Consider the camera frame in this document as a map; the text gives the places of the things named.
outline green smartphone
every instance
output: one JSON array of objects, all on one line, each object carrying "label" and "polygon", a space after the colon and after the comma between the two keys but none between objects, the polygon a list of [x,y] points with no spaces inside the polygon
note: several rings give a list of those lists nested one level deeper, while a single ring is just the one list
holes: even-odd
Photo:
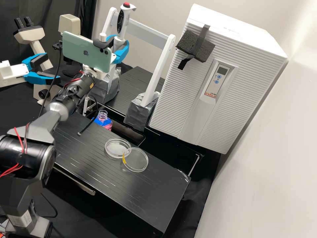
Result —
[{"label": "green smartphone", "polygon": [[111,50],[106,48],[101,52],[98,47],[93,45],[92,40],[81,35],[63,32],[63,55],[102,72],[109,72]]}]

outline red wire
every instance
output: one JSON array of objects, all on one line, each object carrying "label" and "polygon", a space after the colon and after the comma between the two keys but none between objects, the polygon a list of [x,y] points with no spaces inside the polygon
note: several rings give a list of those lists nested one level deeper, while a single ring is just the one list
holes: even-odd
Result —
[{"label": "red wire", "polygon": [[3,172],[1,175],[0,175],[0,178],[4,175],[6,175],[8,172],[11,172],[11,170],[15,169],[16,167],[19,166],[19,163],[17,163],[15,166],[9,168],[8,170],[6,170],[5,172]]},{"label": "red wire", "polygon": [[[19,135],[19,133],[18,133],[16,127],[14,128],[14,131],[16,132],[16,135],[17,135],[17,137],[18,137],[18,139],[19,139],[19,142],[20,142],[20,145],[21,145],[21,153],[23,154],[23,153],[24,153],[23,143],[22,143],[21,137],[20,137],[20,135]],[[16,170],[19,170],[19,169],[21,169],[21,168],[23,167],[23,165],[21,165],[20,167],[18,167],[18,166],[19,166],[19,163],[16,163],[15,166],[13,166],[13,167],[9,168],[8,170],[6,170],[5,172],[3,172],[3,173],[0,175],[0,178],[3,177],[3,176],[5,176],[5,175],[8,175],[8,174],[10,174],[10,173],[12,173],[12,172],[14,172],[14,171],[16,171]]]},{"label": "red wire", "polygon": [[20,135],[19,135],[19,133],[18,133],[18,131],[17,131],[17,128],[16,128],[16,127],[14,128],[14,130],[15,130],[15,132],[16,132],[17,137],[19,138],[20,145],[21,145],[21,148],[22,148],[21,153],[23,154],[23,153],[24,153],[24,147],[23,147],[23,143],[22,143],[21,137],[20,137]]},{"label": "red wire", "polygon": [[14,172],[14,171],[16,171],[16,170],[19,170],[19,169],[21,169],[23,167],[23,165],[21,165],[20,167],[17,167],[17,168],[15,168],[15,169],[12,169],[12,168],[10,168],[10,169],[8,169],[7,171],[5,171],[4,173],[2,173],[1,175],[0,175],[0,178],[1,177],[3,177],[3,176],[5,176],[5,175],[8,175],[8,174],[10,174],[10,173],[12,173],[12,172]]},{"label": "red wire", "polygon": [[78,81],[80,80],[81,78],[75,78],[75,79],[72,79],[71,81],[69,81],[67,84],[64,85],[64,88],[66,88],[66,86],[72,82],[75,82],[75,81]]}]

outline black curtain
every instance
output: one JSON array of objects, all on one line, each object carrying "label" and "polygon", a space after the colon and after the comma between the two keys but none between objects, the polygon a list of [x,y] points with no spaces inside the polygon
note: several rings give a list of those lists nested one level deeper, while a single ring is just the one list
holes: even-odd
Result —
[{"label": "black curtain", "polygon": [[28,16],[36,25],[44,28],[40,40],[51,62],[57,64],[58,52],[52,44],[61,39],[58,32],[59,16],[73,14],[81,19],[82,35],[91,38],[96,0],[0,0],[0,61],[9,60],[11,65],[33,55],[29,45],[19,44],[13,36],[17,30],[14,18]]}]

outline robotic arm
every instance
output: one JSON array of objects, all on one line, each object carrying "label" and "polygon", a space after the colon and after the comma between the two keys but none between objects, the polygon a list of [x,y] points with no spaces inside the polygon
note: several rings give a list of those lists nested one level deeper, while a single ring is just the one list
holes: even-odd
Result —
[{"label": "robotic arm", "polygon": [[[76,81],[59,91],[55,99],[45,107],[46,113],[29,124],[10,129],[0,136],[0,170],[5,171],[19,164],[15,176],[0,178],[0,187],[5,194],[0,196],[0,205],[9,218],[6,237],[50,237],[52,223],[37,215],[32,197],[46,185],[56,159],[55,141],[52,133],[60,121],[81,104],[94,86],[95,78],[89,71],[80,71]],[[27,139],[23,148],[18,135]]]}]

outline petri dish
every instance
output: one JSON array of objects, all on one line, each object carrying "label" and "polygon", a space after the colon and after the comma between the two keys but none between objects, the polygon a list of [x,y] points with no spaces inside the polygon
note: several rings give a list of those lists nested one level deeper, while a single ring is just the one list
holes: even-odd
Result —
[{"label": "petri dish", "polygon": [[105,150],[108,155],[115,159],[121,159],[123,153],[128,156],[127,149],[131,148],[130,143],[121,138],[113,138],[106,142]]},{"label": "petri dish", "polygon": [[137,147],[128,148],[124,157],[122,157],[123,164],[133,172],[142,172],[149,164],[149,159],[146,153]]}]

